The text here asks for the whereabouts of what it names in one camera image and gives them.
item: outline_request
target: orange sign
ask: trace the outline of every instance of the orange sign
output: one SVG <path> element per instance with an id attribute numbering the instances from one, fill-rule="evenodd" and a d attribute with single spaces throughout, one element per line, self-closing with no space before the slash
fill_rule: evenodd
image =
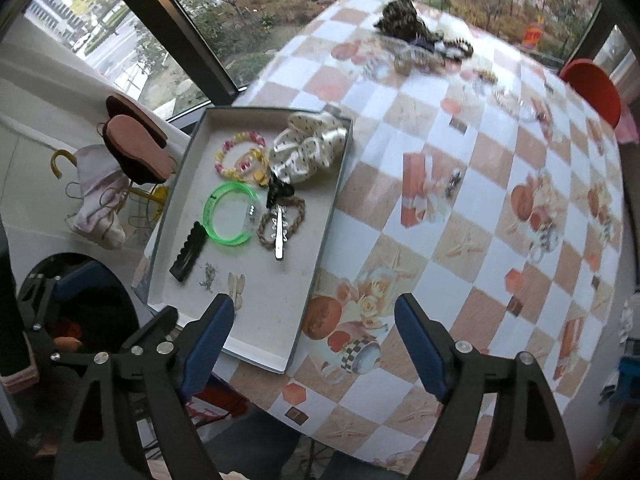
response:
<path id="1" fill-rule="evenodd" d="M 529 27 L 527 27 L 527 30 L 524 31 L 522 44 L 520 46 L 526 50 L 533 50 L 540 41 L 543 32 L 542 25 L 539 23 L 531 23 Z"/>

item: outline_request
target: red chair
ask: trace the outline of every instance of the red chair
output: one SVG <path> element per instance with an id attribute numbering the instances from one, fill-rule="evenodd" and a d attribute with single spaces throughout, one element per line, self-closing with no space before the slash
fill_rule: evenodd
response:
<path id="1" fill-rule="evenodd" d="M 620 96 L 599 66 L 590 59 L 575 59 L 562 68 L 559 77 L 569 83 L 612 128 L 616 127 L 620 120 Z"/>

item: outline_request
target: tablecloth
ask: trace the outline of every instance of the tablecloth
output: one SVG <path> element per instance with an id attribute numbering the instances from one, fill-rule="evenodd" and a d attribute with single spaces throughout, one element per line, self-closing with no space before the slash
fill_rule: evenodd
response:
<path id="1" fill-rule="evenodd" d="M 412 292 L 483 352 L 531 352 L 564 412 L 609 315 L 622 175 L 613 131 L 585 101 L 462 20 L 417 4 L 431 30 L 469 40 L 474 54 L 443 73 L 396 73 L 373 27 L 388 1 L 339 0 L 236 102 L 331 102 L 354 120 L 354 147 L 286 373 L 227 355 L 214 372 L 302 433 L 408 473 L 440 406 L 394 326 L 395 298 Z M 471 91 L 480 68 L 524 102 L 545 103 L 552 123 L 517 120 Z M 462 180 L 447 196 L 455 172 Z M 134 283 L 143 298 L 147 269 L 143 260 Z M 466 478 L 478 470 L 494 403 L 485 396 Z"/>

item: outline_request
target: pink cloth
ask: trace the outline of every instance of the pink cloth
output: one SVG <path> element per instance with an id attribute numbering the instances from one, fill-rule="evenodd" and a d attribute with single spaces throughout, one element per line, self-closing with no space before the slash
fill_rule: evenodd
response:
<path id="1" fill-rule="evenodd" d="M 640 136 L 638 134 L 636 121 L 631 115 L 631 110 L 629 110 L 626 103 L 623 100 L 620 100 L 620 102 L 622 104 L 620 108 L 620 121 L 614 129 L 616 140 L 619 144 L 625 144 L 626 142 L 638 144 L 638 142 L 640 142 Z"/>

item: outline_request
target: white scrunchie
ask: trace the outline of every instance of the white scrunchie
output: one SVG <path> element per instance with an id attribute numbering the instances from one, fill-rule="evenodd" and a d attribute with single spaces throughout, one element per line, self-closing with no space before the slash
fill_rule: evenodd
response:
<path id="1" fill-rule="evenodd" d="M 347 130 L 329 112 L 297 112 L 288 122 L 289 127 L 276 137 L 267 154 L 271 171 L 281 181 L 302 182 L 342 155 Z"/>

